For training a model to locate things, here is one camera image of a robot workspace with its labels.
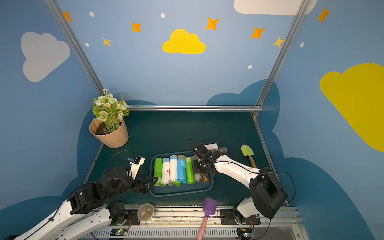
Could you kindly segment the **white trash bag roll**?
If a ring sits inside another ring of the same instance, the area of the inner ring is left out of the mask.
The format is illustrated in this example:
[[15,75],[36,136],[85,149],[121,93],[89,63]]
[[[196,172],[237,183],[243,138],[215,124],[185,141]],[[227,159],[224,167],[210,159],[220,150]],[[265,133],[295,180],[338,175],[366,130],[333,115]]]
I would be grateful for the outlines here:
[[178,166],[178,157],[177,155],[170,156],[170,182],[177,181],[177,166]]
[[163,166],[162,166],[162,185],[168,185],[170,182],[170,159],[163,158]]

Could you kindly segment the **blue trash bag roll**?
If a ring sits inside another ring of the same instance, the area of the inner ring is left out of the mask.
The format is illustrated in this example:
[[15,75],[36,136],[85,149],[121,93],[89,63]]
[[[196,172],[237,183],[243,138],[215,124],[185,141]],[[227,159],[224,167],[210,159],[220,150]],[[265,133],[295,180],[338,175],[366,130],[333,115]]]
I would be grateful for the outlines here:
[[182,184],[187,183],[186,166],[186,157],[184,155],[178,155],[177,180]]

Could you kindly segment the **dark teal storage box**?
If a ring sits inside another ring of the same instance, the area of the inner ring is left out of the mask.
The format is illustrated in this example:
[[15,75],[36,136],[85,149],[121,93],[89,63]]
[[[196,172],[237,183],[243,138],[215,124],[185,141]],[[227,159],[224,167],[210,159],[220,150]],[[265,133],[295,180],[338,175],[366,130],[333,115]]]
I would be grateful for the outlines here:
[[[158,154],[158,155],[154,156],[151,160],[150,175],[151,176],[154,175],[155,159],[156,158],[163,159],[165,157],[170,157],[171,155],[185,155],[186,157],[191,157],[194,155],[194,152],[193,151],[184,151],[184,152]],[[214,185],[213,174],[209,173],[209,176],[210,176],[210,180],[207,182],[198,182],[198,183],[194,183],[194,184],[181,184],[180,186],[167,186],[167,187],[154,186],[151,188],[150,194],[153,197],[161,198],[161,197],[174,197],[174,196],[207,192]]]

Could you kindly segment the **orange trash bag roll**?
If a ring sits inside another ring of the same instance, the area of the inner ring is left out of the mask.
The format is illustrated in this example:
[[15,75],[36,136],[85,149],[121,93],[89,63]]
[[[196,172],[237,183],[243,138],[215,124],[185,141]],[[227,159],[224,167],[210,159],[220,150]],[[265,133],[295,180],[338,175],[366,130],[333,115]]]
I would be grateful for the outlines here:
[[208,182],[210,180],[209,174],[202,174],[202,182]]

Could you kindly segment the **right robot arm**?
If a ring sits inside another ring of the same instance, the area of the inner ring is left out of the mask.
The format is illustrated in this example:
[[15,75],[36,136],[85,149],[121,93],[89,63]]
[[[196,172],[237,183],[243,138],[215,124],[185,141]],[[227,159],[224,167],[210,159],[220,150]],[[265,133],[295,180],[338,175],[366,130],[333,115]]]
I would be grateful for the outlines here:
[[240,200],[233,208],[239,222],[253,215],[272,219],[287,200],[287,191],[270,168],[260,170],[232,160],[226,148],[209,150],[206,145],[199,144],[193,151],[197,156],[193,167],[198,173],[216,171],[250,190],[251,197]]

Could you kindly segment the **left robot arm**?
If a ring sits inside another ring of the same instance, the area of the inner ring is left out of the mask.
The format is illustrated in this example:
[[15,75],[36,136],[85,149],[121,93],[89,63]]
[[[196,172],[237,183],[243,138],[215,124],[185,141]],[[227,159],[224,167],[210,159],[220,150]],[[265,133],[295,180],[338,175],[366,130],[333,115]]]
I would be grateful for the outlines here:
[[158,181],[130,176],[130,170],[114,167],[105,170],[102,177],[74,190],[52,214],[21,235],[10,235],[8,240],[77,240],[90,232],[111,224],[123,224],[127,210],[122,201],[105,201],[117,195],[134,191],[147,194]]

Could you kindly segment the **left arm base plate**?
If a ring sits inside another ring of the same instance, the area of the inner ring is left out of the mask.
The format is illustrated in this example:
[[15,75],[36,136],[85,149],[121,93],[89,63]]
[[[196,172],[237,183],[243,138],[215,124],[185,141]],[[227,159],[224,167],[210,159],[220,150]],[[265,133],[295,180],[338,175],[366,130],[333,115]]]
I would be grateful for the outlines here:
[[137,209],[127,209],[125,218],[118,226],[139,226],[141,221],[138,218]]

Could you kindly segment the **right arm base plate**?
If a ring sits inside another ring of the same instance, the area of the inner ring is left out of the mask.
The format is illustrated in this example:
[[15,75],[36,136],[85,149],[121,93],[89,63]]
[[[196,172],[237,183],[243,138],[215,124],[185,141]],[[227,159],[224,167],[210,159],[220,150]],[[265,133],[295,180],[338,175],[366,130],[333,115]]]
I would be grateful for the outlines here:
[[248,218],[243,217],[233,209],[221,209],[218,211],[222,225],[260,225],[259,215],[252,215]]

